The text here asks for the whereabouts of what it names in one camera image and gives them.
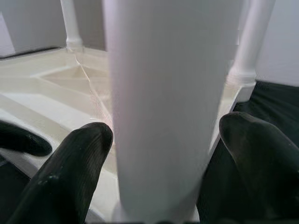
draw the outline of white baluster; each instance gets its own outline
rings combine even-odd
[[[275,0],[251,0],[235,61],[227,83],[241,86],[239,102],[248,101],[256,84],[256,61]]]
[[[239,1],[106,0],[121,203],[114,220],[198,220]]]
[[[79,34],[76,11],[73,0],[60,0],[66,30],[66,47],[71,51],[82,51],[82,39]]]

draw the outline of dark floor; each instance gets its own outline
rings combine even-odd
[[[234,111],[274,124],[299,147],[299,87],[258,81],[250,100]],[[260,218],[222,140],[203,177],[197,207],[202,223]]]
[[[0,156],[0,224],[12,215],[29,177]]]

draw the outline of white railing post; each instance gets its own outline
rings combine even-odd
[[[241,86],[239,102],[248,101],[256,84],[256,61],[275,0],[251,0],[235,61],[227,83]]]
[[[60,0],[66,30],[66,47],[71,51],[82,51],[83,43],[79,34],[74,0]]]
[[[239,1],[104,3],[121,199],[114,221],[198,221]]]

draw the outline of black rubber glove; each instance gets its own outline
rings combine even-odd
[[[299,217],[299,149],[276,126],[244,112],[223,116],[221,138],[266,219]]]
[[[104,123],[72,131],[26,186],[8,224],[84,223],[112,141]]]
[[[46,156],[52,152],[52,146],[42,137],[1,120],[0,147],[35,156]]]

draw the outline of white wall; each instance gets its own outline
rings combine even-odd
[[[257,61],[257,78],[299,86],[299,0],[276,0]]]
[[[75,0],[78,25],[87,47],[104,49],[101,0]],[[16,52],[47,46],[65,46],[60,0],[0,0]]]

